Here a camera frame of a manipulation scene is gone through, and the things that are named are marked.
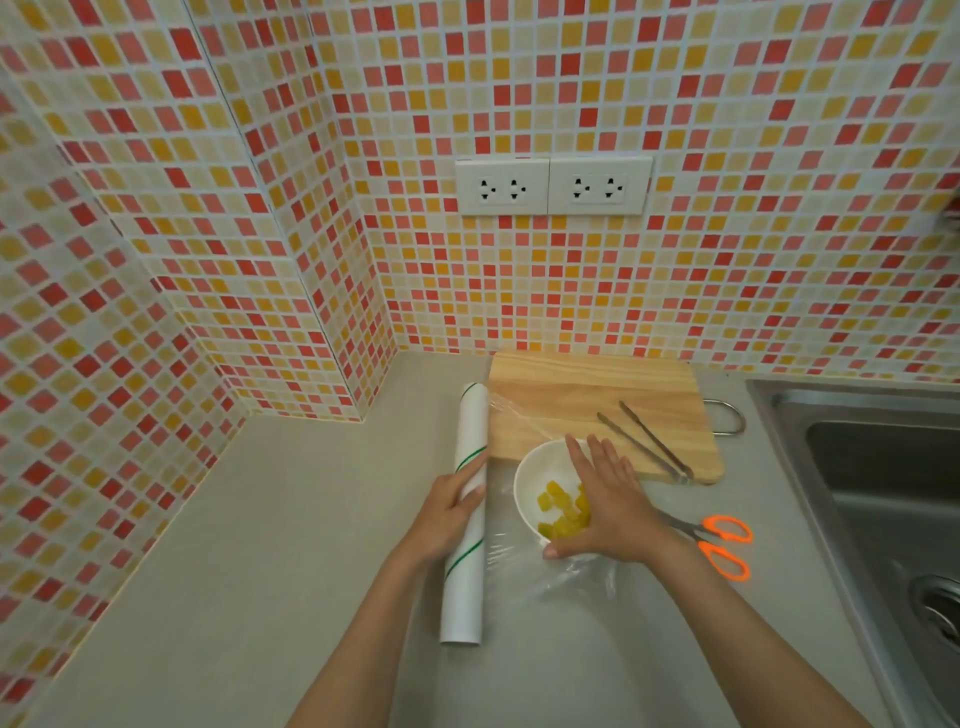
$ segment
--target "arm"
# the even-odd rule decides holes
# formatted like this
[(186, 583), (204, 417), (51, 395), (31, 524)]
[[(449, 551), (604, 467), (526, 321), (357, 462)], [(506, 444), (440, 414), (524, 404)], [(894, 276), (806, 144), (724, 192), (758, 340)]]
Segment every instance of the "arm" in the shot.
[(426, 571), (463, 538), (484, 486), (458, 502), (486, 454), (459, 473), (438, 477), (407, 535), (383, 562), (356, 616), (287, 728), (385, 728), (414, 599)]
[(610, 440), (588, 438), (591, 465), (567, 437), (590, 503), (590, 525), (551, 543), (544, 558), (602, 553), (645, 564), (673, 597), (744, 728), (869, 728), (687, 539), (667, 526)]

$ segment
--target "stainless steel sink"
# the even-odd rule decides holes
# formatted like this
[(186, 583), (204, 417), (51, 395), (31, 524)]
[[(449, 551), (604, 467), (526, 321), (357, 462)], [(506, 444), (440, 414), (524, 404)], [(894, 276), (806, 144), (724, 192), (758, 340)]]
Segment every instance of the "stainless steel sink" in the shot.
[(892, 713), (960, 726), (960, 392), (749, 387)]

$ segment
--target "power outlet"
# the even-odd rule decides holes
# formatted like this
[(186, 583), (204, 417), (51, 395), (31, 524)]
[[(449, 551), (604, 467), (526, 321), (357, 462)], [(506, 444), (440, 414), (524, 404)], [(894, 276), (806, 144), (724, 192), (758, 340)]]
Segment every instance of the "power outlet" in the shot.
[(549, 159), (457, 159), (461, 215), (545, 215)]
[(551, 215), (642, 215), (652, 157), (550, 160)]

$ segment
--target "scissors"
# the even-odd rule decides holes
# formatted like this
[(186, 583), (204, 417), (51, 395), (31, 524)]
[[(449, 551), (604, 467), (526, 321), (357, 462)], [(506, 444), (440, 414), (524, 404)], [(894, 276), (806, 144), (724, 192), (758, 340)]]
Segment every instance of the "scissors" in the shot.
[[(657, 509), (657, 512), (667, 522), (667, 524), (673, 526), (678, 531), (685, 533), (687, 536), (693, 539), (700, 550), (704, 552), (704, 556), (707, 557), (707, 560), (713, 564), (713, 567), (719, 571), (722, 576), (726, 576), (731, 581), (746, 581), (750, 578), (750, 567), (747, 566), (745, 561), (738, 556), (731, 554), (723, 546), (715, 544), (713, 541), (708, 541), (706, 538), (704, 538), (704, 536), (710, 533), (714, 536), (719, 536), (724, 541), (735, 541), (740, 544), (749, 544), (754, 539), (754, 532), (750, 530), (750, 526), (748, 526), (746, 523), (740, 519), (734, 518), (733, 516), (707, 516), (704, 518), (702, 523), (691, 523), (689, 521), (682, 521), (675, 516), (671, 516), (669, 513), (665, 513), (659, 508)], [(740, 529), (742, 533), (729, 530), (727, 527), (725, 527), (727, 524)], [(725, 568), (723, 562), (717, 563), (717, 556), (733, 564), (735, 569), (728, 570)]]

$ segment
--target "hand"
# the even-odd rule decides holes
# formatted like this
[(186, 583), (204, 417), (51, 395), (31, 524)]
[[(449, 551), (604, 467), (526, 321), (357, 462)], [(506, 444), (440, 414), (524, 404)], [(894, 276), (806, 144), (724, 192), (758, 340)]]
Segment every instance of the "hand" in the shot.
[(456, 548), (464, 537), (470, 514), (483, 502), (487, 485), (477, 486), (457, 502), (460, 490), (486, 462), (487, 454), (481, 452), (458, 473), (441, 475), (434, 480), (420, 512), (397, 548), (423, 564), (440, 561)]
[(587, 444), (593, 457), (592, 465), (580, 449), (580, 443), (566, 436), (570, 460), (584, 484), (590, 504), (590, 525), (574, 536), (551, 542), (543, 550), (543, 558), (601, 553), (618, 561), (648, 563), (675, 537), (673, 529), (660, 519), (636, 482), (629, 458), (619, 457), (610, 440), (601, 444), (590, 435)]

